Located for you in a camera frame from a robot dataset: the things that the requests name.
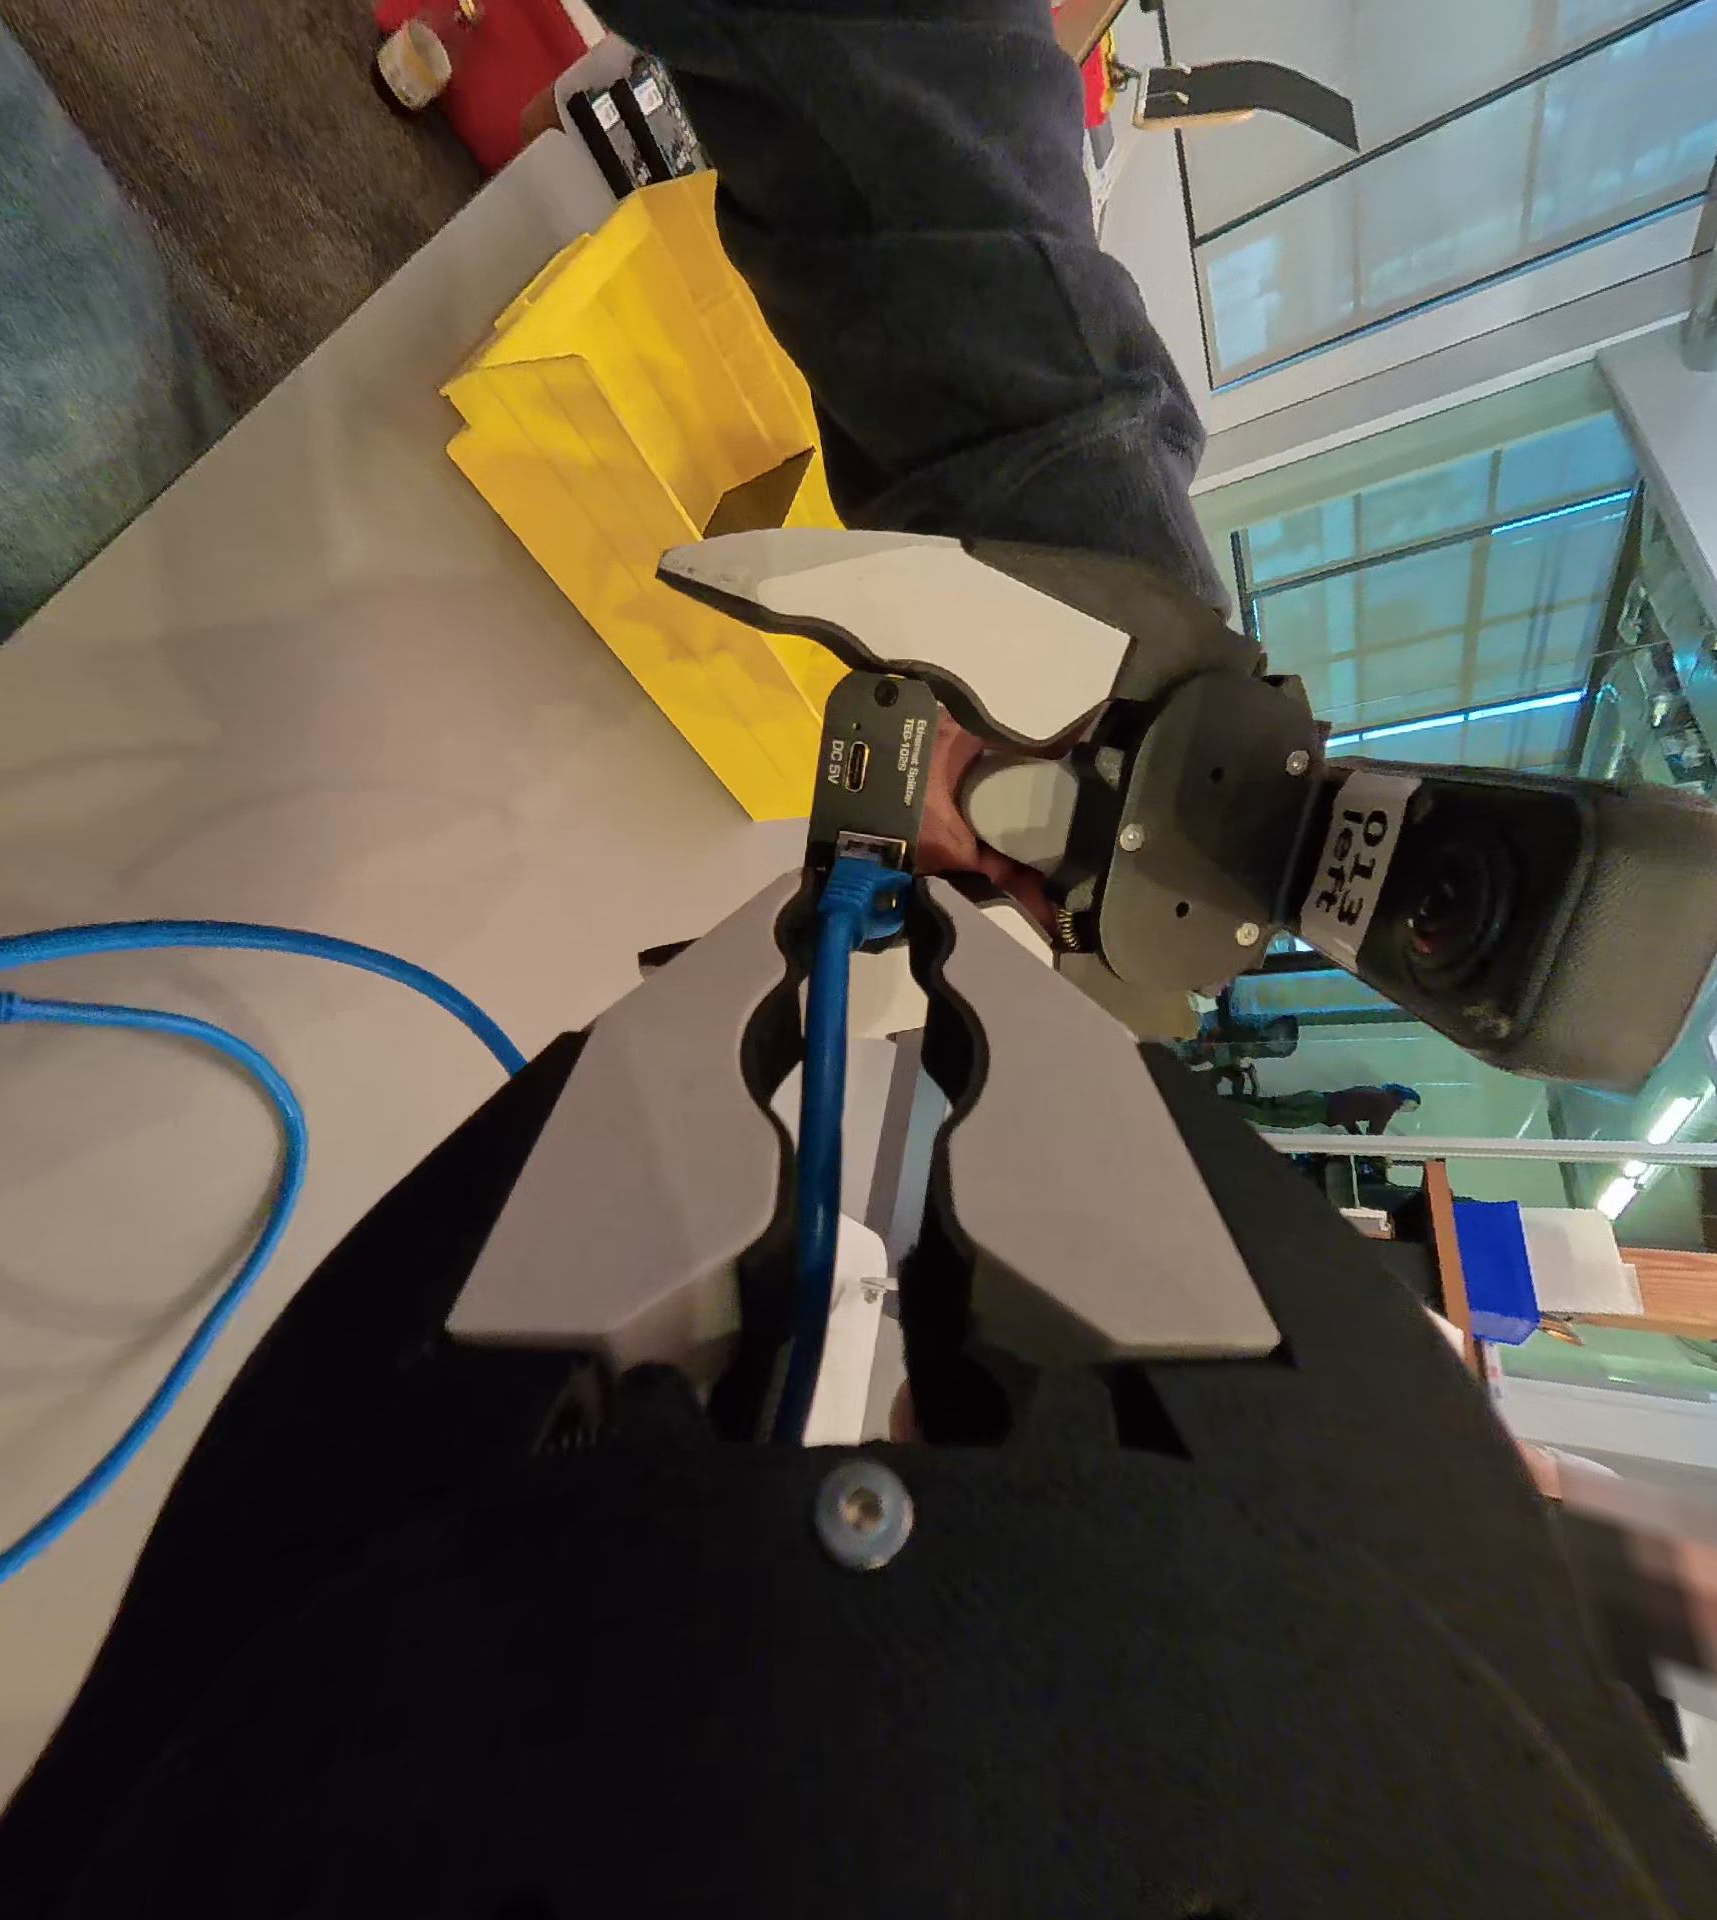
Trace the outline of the blue plastic bin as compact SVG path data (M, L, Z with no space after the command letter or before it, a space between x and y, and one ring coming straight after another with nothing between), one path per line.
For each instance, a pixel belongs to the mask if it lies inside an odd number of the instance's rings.
M1543 1313L1521 1207L1455 1198L1451 1221L1473 1336L1523 1346L1542 1330Z

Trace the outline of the red container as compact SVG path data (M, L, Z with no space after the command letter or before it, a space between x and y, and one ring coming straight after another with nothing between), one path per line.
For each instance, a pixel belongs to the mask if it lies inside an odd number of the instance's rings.
M529 143L526 111L588 48L578 19L561 3L379 3L379 48L411 19L439 30L454 69L439 102L411 116L442 119L487 176L519 156Z

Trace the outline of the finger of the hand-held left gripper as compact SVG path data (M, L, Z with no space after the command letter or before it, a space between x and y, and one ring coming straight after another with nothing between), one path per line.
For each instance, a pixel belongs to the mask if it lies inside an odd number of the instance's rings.
M1116 700L1132 639L975 559L958 541L819 529L673 546L656 578L848 667L926 684L967 732L1049 751Z
M991 874L995 865L1054 874L1068 852L1082 781L1061 759L979 754L951 797L962 849L949 871Z

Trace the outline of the pale cup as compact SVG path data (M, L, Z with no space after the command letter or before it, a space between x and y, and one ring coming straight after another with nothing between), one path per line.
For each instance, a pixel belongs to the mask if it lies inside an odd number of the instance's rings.
M445 40L422 16L413 16L393 30L372 67L384 96L406 115L432 109L448 91L454 73Z

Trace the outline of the black boxes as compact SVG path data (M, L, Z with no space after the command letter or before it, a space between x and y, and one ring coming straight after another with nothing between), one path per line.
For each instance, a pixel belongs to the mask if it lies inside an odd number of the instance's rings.
M571 93L565 116L616 201L710 166L669 73L650 57L635 55L607 84Z

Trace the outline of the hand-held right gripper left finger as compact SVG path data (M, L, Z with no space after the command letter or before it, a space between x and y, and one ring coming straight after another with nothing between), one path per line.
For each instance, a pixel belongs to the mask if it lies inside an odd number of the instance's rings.
M612 1377L729 1371L783 1239L801 1062L802 874L769 883L615 1002L445 1322L454 1343L590 1357Z

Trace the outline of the stacked yellow plastic bins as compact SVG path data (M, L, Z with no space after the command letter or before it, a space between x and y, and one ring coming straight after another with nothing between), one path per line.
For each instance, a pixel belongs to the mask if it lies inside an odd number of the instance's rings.
M754 823L808 817L845 668L658 581L717 533L835 530L806 383L717 224L717 176L632 192L446 384L448 457Z

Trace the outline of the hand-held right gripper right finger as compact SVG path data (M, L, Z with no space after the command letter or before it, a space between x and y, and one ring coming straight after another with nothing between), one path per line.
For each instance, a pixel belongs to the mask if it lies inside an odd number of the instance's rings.
M1283 1344L1142 1044L946 881L910 912L946 1100L910 1252L926 1442L1000 1442L1042 1377Z

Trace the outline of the black ethernet splitter adapter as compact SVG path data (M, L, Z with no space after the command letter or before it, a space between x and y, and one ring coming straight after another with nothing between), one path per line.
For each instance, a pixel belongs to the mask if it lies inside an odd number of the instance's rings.
M848 673L823 713L804 865L841 856L912 872L940 705L916 679Z

